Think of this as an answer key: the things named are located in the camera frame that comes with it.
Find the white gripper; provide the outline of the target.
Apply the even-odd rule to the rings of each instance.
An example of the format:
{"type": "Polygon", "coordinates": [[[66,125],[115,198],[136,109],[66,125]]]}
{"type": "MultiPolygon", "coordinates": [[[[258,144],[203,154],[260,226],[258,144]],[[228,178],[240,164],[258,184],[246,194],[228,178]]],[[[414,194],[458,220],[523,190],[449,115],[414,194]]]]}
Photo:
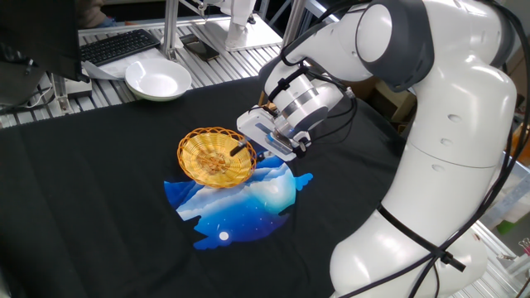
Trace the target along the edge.
{"type": "MultiPolygon", "coordinates": [[[[291,141],[283,136],[274,122],[274,117],[264,108],[254,106],[247,112],[241,114],[237,119],[237,129],[248,139],[257,143],[267,151],[284,161],[296,158],[296,153],[291,141]]],[[[242,151],[247,142],[238,142],[237,146],[230,151],[235,156],[242,151]]],[[[256,161],[263,161],[265,154],[259,152],[256,161]]]]}

